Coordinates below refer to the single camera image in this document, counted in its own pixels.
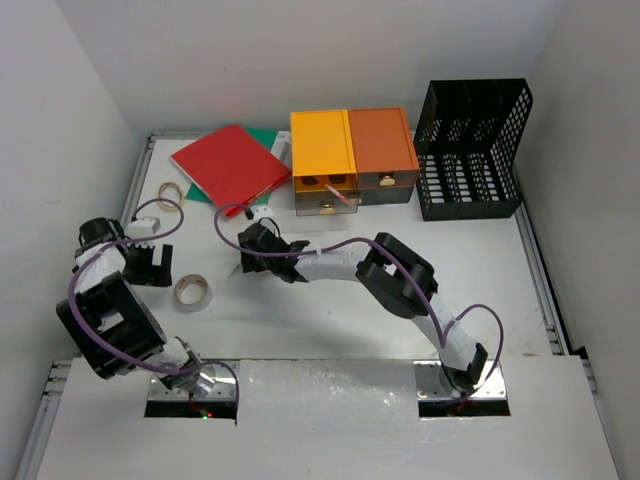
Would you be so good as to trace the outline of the large clear tape roll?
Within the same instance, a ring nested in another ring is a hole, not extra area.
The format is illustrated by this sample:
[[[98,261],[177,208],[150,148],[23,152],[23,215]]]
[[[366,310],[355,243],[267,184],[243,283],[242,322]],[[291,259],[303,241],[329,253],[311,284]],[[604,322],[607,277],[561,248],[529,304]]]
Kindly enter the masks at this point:
[[[211,304],[212,299],[210,284],[199,274],[185,275],[174,287],[174,304],[183,313],[200,312]]]

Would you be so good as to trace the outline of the green highlighter pen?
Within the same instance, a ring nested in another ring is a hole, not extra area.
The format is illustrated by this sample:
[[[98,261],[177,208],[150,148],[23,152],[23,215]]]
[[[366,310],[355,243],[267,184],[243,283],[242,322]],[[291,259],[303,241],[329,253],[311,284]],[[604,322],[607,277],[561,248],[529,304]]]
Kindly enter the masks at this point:
[[[231,277],[233,277],[236,274],[241,274],[242,273],[242,266],[240,264],[236,265],[232,271],[227,275],[227,278],[230,279]]]

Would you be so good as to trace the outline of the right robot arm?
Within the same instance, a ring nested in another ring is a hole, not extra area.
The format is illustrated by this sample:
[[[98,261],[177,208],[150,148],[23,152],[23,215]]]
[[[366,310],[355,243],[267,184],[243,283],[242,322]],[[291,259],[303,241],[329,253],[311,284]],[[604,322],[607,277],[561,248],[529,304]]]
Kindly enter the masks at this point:
[[[287,283],[357,282],[392,315],[411,320],[437,349],[445,380],[461,395],[479,383],[488,353],[470,336],[438,292],[433,266],[389,233],[361,245],[315,250],[288,243],[256,222],[238,234],[245,273],[269,271]]]

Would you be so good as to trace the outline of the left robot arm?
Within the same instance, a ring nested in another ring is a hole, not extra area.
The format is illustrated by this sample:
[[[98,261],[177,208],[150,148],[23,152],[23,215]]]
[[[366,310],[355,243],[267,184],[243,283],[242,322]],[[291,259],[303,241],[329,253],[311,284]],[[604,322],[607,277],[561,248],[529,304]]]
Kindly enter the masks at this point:
[[[114,246],[127,238],[119,221],[98,217],[79,227],[73,287],[76,309],[87,328],[112,347],[155,368],[169,390],[193,394],[203,388],[200,358],[189,344],[166,337],[136,286],[172,285],[173,247],[164,245],[154,264],[155,246],[148,242]]]

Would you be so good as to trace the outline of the orange highlighter pen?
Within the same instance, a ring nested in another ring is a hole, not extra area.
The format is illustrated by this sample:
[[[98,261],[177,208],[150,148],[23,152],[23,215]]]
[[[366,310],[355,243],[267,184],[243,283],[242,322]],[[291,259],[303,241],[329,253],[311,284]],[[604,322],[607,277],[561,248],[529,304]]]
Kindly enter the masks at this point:
[[[339,190],[335,189],[330,184],[324,184],[324,188],[332,193],[336,198],[341,200],[344,204],[346,204],[349,208],[356,208],[358,206],[358,201],[353,201],[341,193]]]

